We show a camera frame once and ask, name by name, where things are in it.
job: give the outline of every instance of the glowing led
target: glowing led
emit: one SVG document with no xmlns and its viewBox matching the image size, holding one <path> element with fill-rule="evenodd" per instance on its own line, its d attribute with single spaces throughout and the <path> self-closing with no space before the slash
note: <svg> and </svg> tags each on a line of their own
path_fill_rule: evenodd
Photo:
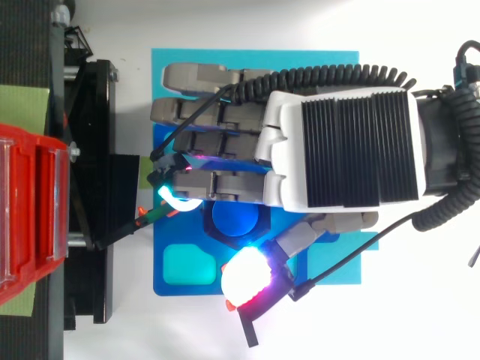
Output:
<svg viewBox="0 0 480 360">
<path fill-rule="evenodd" d="M 236 307 L 249 302 L 272 280 L 272 269 L 256 247 L 244 247 L 225 266 L 221 286 Z"/>
<path fill-rule="evenodd" d="M 203 201 L 201 199 L 177 199 L 176 197 L 173 197 L 170 189 L 165 185 L 160 188 L 158 195 L 160 195 L 167 203 L 169 203 L 170 206 L 180 212 L 190 212 L 198 208 Z"/>
</svg>

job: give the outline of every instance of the black cable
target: black cable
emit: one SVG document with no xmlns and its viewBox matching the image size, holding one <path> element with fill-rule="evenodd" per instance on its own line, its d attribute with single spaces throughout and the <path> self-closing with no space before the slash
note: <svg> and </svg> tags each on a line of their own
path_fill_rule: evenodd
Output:
<svg viewBox="0 0 480 360">
<path fill-rule="evenodd" d="M 406 217 L 402 217 L 400 220 L 395 221 L 392 225 L 384 229 L 382 232 L 379 232 L 376 234 L 373 238 L 365 242 L 362 246 L 358 247 L 356 250 L 354 250 L 352 253 L 348 254 L 345 256 L 342 260 L 337 262 L 335 265 L 332 267 L 328 268 L 325 270 L 322 274 L 317 275 L 313 279 L 309 279 L 305 281 L 304 283 L 301 283 L 295 288 L 295 293 L 292 295 L 292 299 L 294 301 L 299 300 L 302 296 L 304 296 L 306 293 L 308 293 L 311 289 L 315 287 L 315 284 L 318 283 L 319 281 L 323 280 L 333 272 L 336 272 L 339 268 L 342 266 L 346 265 L 348 262 L 356 258 L 359 254 L 361 254 L 363 251 L 367 250 L 370 246 L 378 242 L 383 236 L 387 235 L 390 233 L 392 230 L 395 230 L 397 227 L 400 225 L 406 223 L 408 220 L 411 220 L 416 212 L 413 212 L 412 214 L 408 214 Z"/>
<path fill-rule="evenodd" d="M 407 73 L 401 72 L 398 76 L 397 73 L 398 70 L 394 67 L 389 71 L 386 66 L 359 64 L 283 69 L 232 85 L 230 100 L 240 105 L 250 101 L 263 101 L 277 90 L 294 92 L 315 86 L 394 86 L 410 90 L 416 84 L 415 79 L 404 83 Z"/>
<path fill-rule="evenodd" d="M 480 103 L 468 88 L 458 89 L 442 99 L 450 107 L 452 121 L 460 129 L 469 158 L 470 179 L 460 182 L 447 196 L 419 211 L 412 219 L 418 231 L 439 227 L 480 200 Z"/>
<path fill-rule="evenodd" d="M 475 40 L 468 40 L 466 43 L 460 46 L 457 54 L 457 65 L 459 65 L 460 63 L 467 63 L 467 60 L 465 59 L 465 54 L 467 53 L 468 49 L 475 49 L 480 52 L 480 43 Z"/>
<path fill-rule="evenodd" d="M 181 123 L 154 151 L 150 154 L 150 160 L 156 161 L 162 157 L 165 148 L 174 140 L 187 126 L 194 123 L 195 119 L 202 115 L 213 103 L 220 100 L 230 89 L 232 85 L 226 85 L 221 88 L 214 96 L 210 97 L 190 118 Z"/>
<path fill-rule="evenodd" d="M 440 93 L 440 90 L 419 90 L 419 91 L 413 91 L 412 95 L 416 98 L 421 98 L 423 96 L 427 96 L 427 97 L 438 96 L 439 93 Z"/>
</svg>

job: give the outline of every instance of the black connector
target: black connector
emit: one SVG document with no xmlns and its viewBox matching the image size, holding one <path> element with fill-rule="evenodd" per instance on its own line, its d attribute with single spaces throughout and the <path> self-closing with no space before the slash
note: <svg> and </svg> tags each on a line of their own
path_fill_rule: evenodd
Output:
<svg viewBox="0 0 480 360">
<path fill-rule="evenodd" d="M 315 281 L 307 280 L 304 283 L 301 283 L 298 285 L 295 289 L 293 289 L 293 292 L 289 294 L 289 297 L 294 301 L 297 302 L 301 298 L 303 298 L 305 295 L 308 294 L 310 290 L 312 290 L 315 287 Z"/>
</svg>

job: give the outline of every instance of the screw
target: screw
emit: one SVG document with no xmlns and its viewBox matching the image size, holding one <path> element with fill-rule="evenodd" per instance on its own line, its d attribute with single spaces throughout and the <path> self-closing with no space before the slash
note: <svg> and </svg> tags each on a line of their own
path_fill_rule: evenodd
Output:
<svg viewBox="0 0 480 360">
<path fill-rule="evenodd" d="M 119 71 L 117 69 L 112 69 L 112 71 L 110 71 L 110 81 L 117 83 L 119 79 L 120 79 Z"/>
<path fill-rule="evenodd" d="M 55 6 L 55 10 L 50 14 L 52 24 L 59 28 L 66 28 L 70 25 L 70 11 L 66 5 Z"/>
<path fill-rule="evenodd" d="M 74 141 L 68 146 L 68 154 L 72 163 L 77 161 L 77 158 L 80 156 L 80 149 L 77 148 L 77 144 Z"/>
</svg>

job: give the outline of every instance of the white table surface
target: white table surface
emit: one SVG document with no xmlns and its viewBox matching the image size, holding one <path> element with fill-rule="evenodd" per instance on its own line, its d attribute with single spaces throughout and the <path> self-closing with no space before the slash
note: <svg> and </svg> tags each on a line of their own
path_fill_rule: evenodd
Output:
<svg viewBox="0 0 480 360">
<path fill-rule="evenodd" d="M 151 48 L 359 50 L 362 64 L 395 66 L 415 89 L 452 84 L 458 47 L 480 39 L 480 1 L 77 0 L 95 58 L 120 71 L 116 151 L 152 149 Z M 461 13 L 461 8 L 468 8 Z M 480 54 L 467 53 L 480 64 Z M 139 203 L 152 204 L 143 190 Z M 426 199 L 424 205 L 431 203 Z M 381 230 L 416 209 L 380 214 Z M 106 325 L 77 317 L 65 333 L 67 360 L 80 359 L 477 359 L 480 206 L 449 224 L 410 224 L 362 256 L 361 286 L 318 286 L 282 300 L 254 324 L 248 349 L 222 296 L 160 297 L 152 289 L 153 231 L 115 246 L 114 313 Z"/>
</svg>

